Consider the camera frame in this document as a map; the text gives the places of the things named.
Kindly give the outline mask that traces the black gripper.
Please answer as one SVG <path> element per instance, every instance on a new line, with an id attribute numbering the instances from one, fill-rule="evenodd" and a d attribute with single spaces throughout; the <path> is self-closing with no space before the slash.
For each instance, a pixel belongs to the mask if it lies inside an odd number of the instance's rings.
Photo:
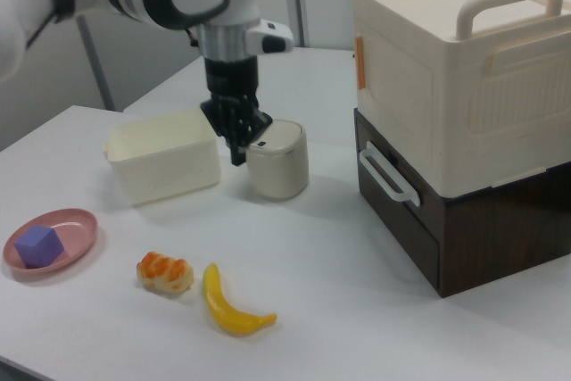
<path id="1" fill-rule="evenodd" d="M 216 135 L 224 138 L 231 163 L 239 166 L 245 162 L 243 146 L 259 139 L 273 121 L 258 108 L 258 58 L 236 62 L 205 58 L 204 66 L 211 98 L 201 103 L 201 110 Z M 242 118 L 237 100 L 244 96 Z"/>

